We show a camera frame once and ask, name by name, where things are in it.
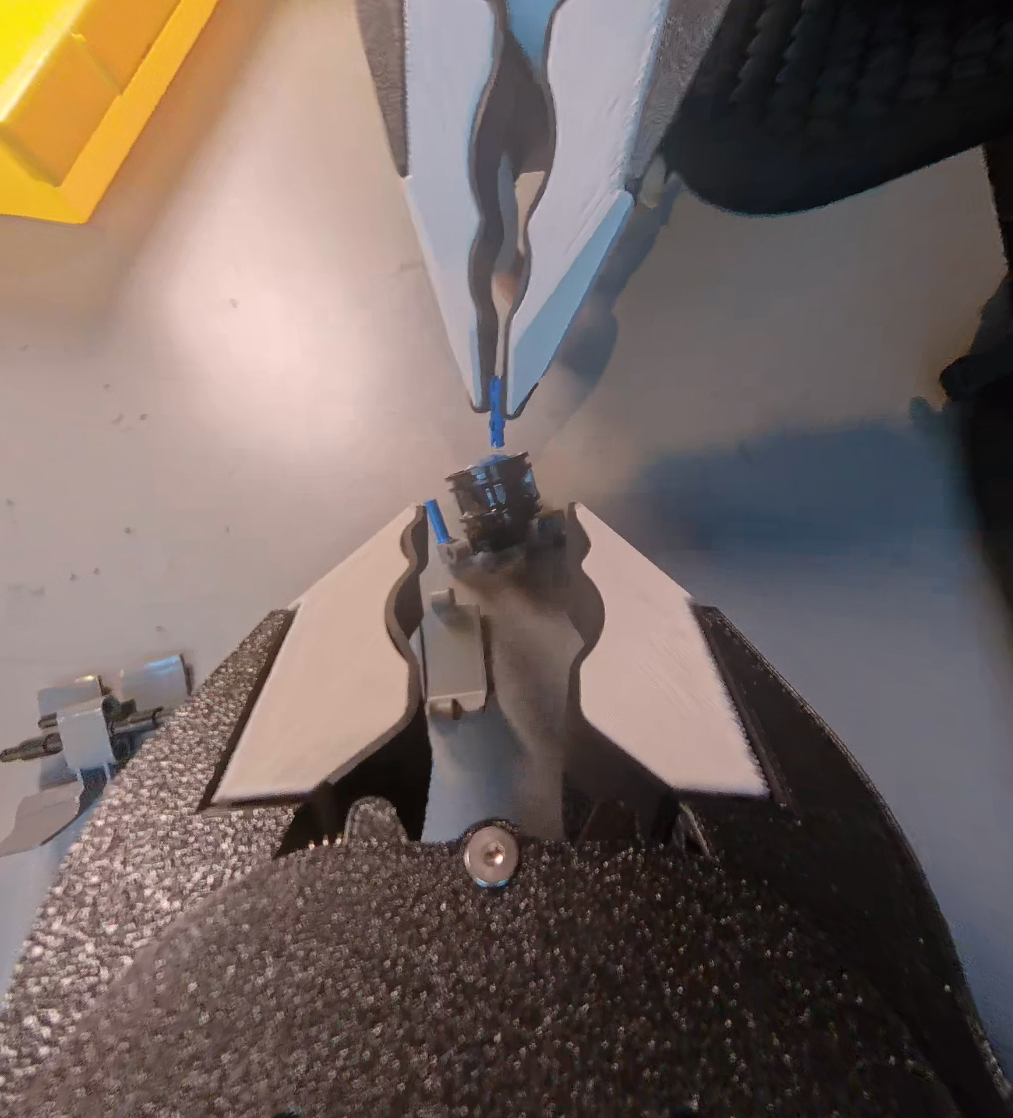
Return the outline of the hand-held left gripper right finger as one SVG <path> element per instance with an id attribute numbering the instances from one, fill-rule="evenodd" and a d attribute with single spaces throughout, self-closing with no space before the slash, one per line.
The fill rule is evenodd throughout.
<path id="1" fill-rule="evenodd" d="M 684 806 L 768 807 L 744 718 L 690 593 L 581 502 L 567 511 L 566 780 L 580 840 L 668 843 Z"/>

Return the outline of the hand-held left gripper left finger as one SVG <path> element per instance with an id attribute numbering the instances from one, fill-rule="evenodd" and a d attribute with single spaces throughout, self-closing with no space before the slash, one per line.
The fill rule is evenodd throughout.
<path id="1" fill-rule="evenodd" d="M 209 784 L 209 808 L 311 804 L 334 837 L 362 797 L 427 814 L 430 747 L 411 637 L 428 560 L 426 508 L 410 505 L 291 605 Z"/>

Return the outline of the grey brick panel assembly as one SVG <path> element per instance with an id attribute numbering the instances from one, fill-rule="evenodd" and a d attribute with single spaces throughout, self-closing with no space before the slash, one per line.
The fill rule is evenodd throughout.
<path id="1" fill-rule="evenodd" d="M 38 691 L 37 732 L 0 752 L 3 765 L 38 769 L 38 790 L 17 805 L 0 859 L 48 844 L 85 816 L 191 693 L 182 653 L 124 667 L 116 688 L 94 673 Z"/>

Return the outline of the yellow plastic bin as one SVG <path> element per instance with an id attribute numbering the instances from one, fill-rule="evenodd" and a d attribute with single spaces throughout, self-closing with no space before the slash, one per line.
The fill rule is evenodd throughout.
<path id="1" fill-rule="evenodd" d="M 87 222 L 217 1 L 0 1 L 0 215 Z"/>

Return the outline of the black wheel brick assembly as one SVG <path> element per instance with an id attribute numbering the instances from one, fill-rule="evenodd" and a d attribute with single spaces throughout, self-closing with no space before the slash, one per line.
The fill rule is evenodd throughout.
<path id="1" fill-rule="evenodd" d="M 567 543 L 566 513 L 545 505 L 527 452 L 490 453 L 451 473 L 446 484 L 460 533 L 449 531 L 454 542 L 437 547 L 428 524 L 446 574 L 462 576 L 503 561 L 552 553 Z"/>

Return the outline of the grey desk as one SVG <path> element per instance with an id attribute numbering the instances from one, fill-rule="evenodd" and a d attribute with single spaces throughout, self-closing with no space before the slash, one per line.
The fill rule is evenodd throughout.
<path id="1" fill-rule="evenodd" d="M 1004 272 L 979 153 L 629 224 L 510 427 L 835 730 L 1013 1080 L 1013 628 L 952 425 Z M 348 2 L 223 2 L 82 227 L 0 217 L 0 751 L 38 689 L 252 627 L 486 447 Z M 0 840 L 37 785 L 0 762 Z M 0 1001 L 68 839 L 0 859 Z"/>

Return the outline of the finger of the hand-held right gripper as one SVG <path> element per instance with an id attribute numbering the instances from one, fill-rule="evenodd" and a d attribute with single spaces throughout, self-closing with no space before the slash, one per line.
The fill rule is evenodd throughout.
<path id="1" fill-rule="evenodd" d="M 477 136 L 502 54 L 502 7 L 403 2 L 403 192 L 443 328 L 474 413 L 489 411 L 487 184 Z"/>
<path id="2" fill-rule="evenodd" d="M 551 15 L 540 76 L 552 158 L 527 216 L 526 274 L 506 321 L 506 418 L 551 366 L 634 208 L 629 160 L 668 8 L 567 1 Z"/>

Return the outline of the grey hinged panel piece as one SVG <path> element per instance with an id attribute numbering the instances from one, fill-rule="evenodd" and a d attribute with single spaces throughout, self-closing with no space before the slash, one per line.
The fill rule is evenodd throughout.
<path id="1" fill-rule="evenodd" d="M 483 712 L 490 686 L 479 606 L 460 601 L 454 587 L 430 593 L 419 639 L 429 719 L 458 721 Z"/>

